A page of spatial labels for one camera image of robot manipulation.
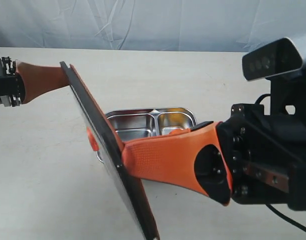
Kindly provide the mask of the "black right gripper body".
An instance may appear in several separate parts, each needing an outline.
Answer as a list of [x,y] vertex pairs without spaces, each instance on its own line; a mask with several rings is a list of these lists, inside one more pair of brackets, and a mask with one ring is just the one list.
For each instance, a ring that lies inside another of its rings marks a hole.
[[236,203],[306,211],[306,122],[266,115],[262,104],[238,103],[216,130]]

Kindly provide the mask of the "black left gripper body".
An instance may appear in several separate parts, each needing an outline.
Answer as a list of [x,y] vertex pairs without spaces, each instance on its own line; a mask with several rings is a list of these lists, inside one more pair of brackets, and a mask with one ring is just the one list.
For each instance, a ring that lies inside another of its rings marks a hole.
[[20,106],[25,97],[24,82],[16,70],[9,56],[0,57],[0,105],[4,107]]

